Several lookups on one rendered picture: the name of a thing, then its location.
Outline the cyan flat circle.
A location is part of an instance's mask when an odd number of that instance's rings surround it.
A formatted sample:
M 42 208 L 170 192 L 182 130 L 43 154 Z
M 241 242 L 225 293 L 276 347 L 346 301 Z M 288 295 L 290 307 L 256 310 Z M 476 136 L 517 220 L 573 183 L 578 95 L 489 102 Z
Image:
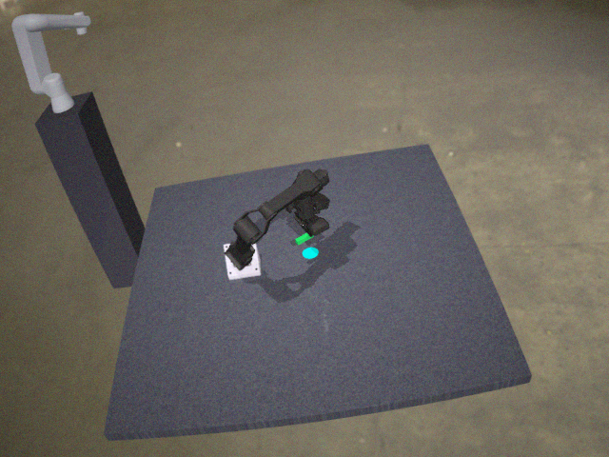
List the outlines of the cyan flat circle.
M 303 257 L 307 259 L 314 258 L 318 255 L 319 251 L 316 248 L 306 248 L 303 251 Z

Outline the green rectangular block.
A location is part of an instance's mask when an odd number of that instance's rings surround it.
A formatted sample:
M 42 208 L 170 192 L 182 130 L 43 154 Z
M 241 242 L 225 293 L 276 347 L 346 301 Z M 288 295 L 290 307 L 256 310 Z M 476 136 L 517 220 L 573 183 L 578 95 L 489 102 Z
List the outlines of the green rectangular block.
M 312 238 L 312 237 L 314 237 L 314 235 L 310 237 L 310 236 L 308 235 L 308 233 L 306 233 L 306 234 L 304 234 L 304 235 L 300 236 L 299 238 L 295 239 L 295 241 L 296 241 L 296 244 L 297 244 L 297 245 L 300 245 L 301 243 L 303 243 L 303 242 L 307 241 L 308 239 L 310 239 L 310 238 Z

